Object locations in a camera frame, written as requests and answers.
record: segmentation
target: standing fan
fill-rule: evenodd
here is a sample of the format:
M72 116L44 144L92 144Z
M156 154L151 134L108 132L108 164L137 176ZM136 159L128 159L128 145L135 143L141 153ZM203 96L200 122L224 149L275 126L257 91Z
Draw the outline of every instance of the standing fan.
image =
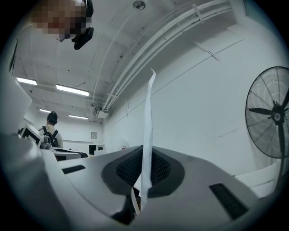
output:
M246 123L253 143L265 155L280 158L280 185L284 159L289 155L289 69L273 67L252 84L246 102Z

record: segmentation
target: white ceiling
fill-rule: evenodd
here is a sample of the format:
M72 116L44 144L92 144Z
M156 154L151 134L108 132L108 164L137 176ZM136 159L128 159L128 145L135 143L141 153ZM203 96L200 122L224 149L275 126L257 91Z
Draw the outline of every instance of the white ceiling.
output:
M201 5L210 0L146 0L142 11L134 10L133 2L93 0L94 36L78 51L71 40L60 43L55 36L43 35L31 27L20 33L13 75L37 80L38 86L22 84L33 103L60 116L90 118L91 104L102 108L115 81L156 32L192 9L193 3ZM78 86L90 95L60 92L56 84Z

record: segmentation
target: white paper strip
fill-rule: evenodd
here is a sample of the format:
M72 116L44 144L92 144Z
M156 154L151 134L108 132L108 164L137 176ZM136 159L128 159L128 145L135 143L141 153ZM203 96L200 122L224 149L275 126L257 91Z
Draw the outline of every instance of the white paper strip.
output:
M143 163L141 170L141 210L144 209L148 200L148 190L151 188L150 172L152 166L152 150L153 150L153 124L152 124L152 105L151 94L152 86L156 73L153 71L153 76L149 81L148 95L146 98L144 109L144 148L143 148Z

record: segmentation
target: black slot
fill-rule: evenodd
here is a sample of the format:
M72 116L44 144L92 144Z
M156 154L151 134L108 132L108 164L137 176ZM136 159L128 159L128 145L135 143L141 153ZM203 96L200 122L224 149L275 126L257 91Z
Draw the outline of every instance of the black slot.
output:
M68 174L68 173L72 173L72 172L75 172L75 171L80 171L80 170L83 170L85 169L85 167L83 165L78 165L78 166L74 166L74 167L70 167L70 168L64 168L62 169L63 173L64 174Z
M57 161L66 161L66 156L55 156Z
M219 183L209 186L229 216L235 220L248 211L248 209L233 195L225 185Z

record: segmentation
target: fan guard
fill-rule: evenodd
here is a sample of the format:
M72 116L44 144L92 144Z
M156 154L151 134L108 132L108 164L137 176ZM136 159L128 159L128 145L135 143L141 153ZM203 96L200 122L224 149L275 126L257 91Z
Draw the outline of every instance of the fan guard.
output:
M246 123L253 143L272 158L289 156L289 69L273 67L252 84Z

